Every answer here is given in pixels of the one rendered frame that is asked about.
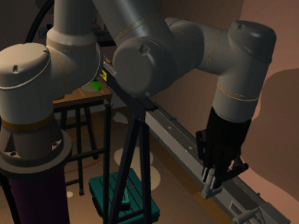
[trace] brown floor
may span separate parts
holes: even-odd
[[[118,108],[112,112],[111,123],[111,148],[110,148],[110,172],[116,172],[119,165],[115,162],[114,154],[123,148],[128,124],[117,123],[113,117],[120,112],[130,121],[130,109],[128,107]],[[94,124],[94,133],[97,139],[97,148],[103,147],[104,112],[91,114]],[[75,122],[75,118],[68,118],[67,124]],[[88,139],[87,127],[82,131],[82,152],[91,150]],[[73,141],[73,154],[77,152],[75,129],[67,130]],[[153,163],[160,176],[161,182],[152,190],[152,198],[160,209],[158,223],[205,223],[205,224],[231,224],[230,218],[217,206],[212,199],[204,200],[200,196],[201,187],[195,180],[176,162],[168,151],[150,134],[150,150],[153,154]],[[83,160],[83,166],[94,163],[93,158]],[[67,164],[64,171],[77,169],[77,162]],[[83,170],[84,175],[84,196],[79,196],[78,183],[67,186],[67,192],[73,196],[68,198],[68,207],[71,224],[98,224],[103,220],[98,216],[91,195],[88,189],[88,180],[95,176],[103,175],[103,160]],[[77,171],[66,173],[66,181],[78,178]],[[5,200],[2,188],[0,188],[0,224],[10,224],[12,217]]]

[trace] cylindrical pedestal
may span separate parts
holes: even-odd
[[[21,224],[70,224],[64,169],[39,180],[9,182]]]

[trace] black hose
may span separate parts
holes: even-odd
[[[44,6],[41,8],[41,10],[39,11],[38,15],[36,16],[30,30],[29,30],[29,33],[27,35],[27,38],[26,38],[26,41],[25,41],[25,44],[26,43],[32,43],[33,42],[33,39],[35,38],[35,34],[37,33],[38,31],[38,28],[41,24],[41,22],[43,21],[44,19],[44,16],[48,13],[48,11],[50,10],[50,8],[54,5],[54,0],[48,0]]]

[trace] white spot on floor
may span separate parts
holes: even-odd
[[[123,155],[123,148],[119,149],[114,154],[115,162],[120,165],[121,157]],[[149,152],[149,161],[150,164],[153,163],[153,155],[151,152]],[[140,148],[135,147],[131,168],[135,171],[136,175],[141,181],[141,167],[140,167]],[[153,167],[150,166],[150,182],[151,182],[151,190],[154,190],[161,182],[161,175],[159,174],[159,171]]]
[[[68,191],[68,192],[67,192],[67,197],[68,197],[68,198],[71,198],[72,196],[73,196],[73,193],[72,193],[71,191]]]
[[[116,112],[113,118],[114,118],[115,122],[117,122],[117,123],[123,123],[123,124],[129,123],[126,116],[124,116],[120,112]]]

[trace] teal stool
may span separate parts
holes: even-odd
[[[111,202],[113,201],[113,193],[115,189],[115,185],[117,183],[117,175],[118,172],[111,173],[109,175],[109,209],[108,213],[110,213],[111,208]],[[89,190],[93,197],[94,205],[97,209],[97,212],[102,217],[103,216],[103,187],[104,187],[104,178],[103,176],[94,177],[89,180]],[[138,176],[135,174],[134,170],[130,168],[129,176],[127,179],[126,188],[129,196],[129,204],[130,209],[127,211],[124,211],[125,205],[127,205],[127,199],[124,197],[122,202],[123,211],[120,211],[119,218],[122,216],[126,216],[131,214],[132,212],[136,212],[140,209],[142,209],[143,206],[143,199],[142,199],[142,185],[138,178]],[[152,223],[157,222],[159,220],[160,216],[160,210],[158,206],[155,204],[155,202],[152,200]],[[143,214],[135,216],[131,219],[128,219],[123,222],[119,222],[120,224],[142,224],[143,221]]]

